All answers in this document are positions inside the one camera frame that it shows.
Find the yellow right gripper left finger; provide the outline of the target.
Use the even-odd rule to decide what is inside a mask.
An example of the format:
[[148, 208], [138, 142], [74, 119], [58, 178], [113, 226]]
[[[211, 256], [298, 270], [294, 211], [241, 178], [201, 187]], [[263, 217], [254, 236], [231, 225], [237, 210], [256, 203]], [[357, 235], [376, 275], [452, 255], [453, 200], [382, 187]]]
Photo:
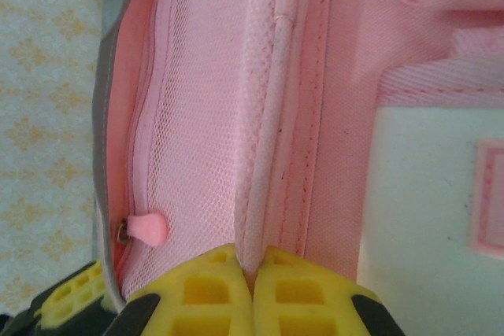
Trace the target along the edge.
[[233, 244], [178, 265], [137, 290], [106, 335], [252, 334], [252, 296]]

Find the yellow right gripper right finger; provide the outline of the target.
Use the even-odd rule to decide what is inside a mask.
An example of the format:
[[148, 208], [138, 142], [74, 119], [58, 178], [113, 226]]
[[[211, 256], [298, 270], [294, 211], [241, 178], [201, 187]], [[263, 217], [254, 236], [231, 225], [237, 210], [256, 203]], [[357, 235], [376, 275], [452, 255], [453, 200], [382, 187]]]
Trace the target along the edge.
[[334, 271], [270, 247], [254, 286], [256, 335], [403, 335], [378, 296]]

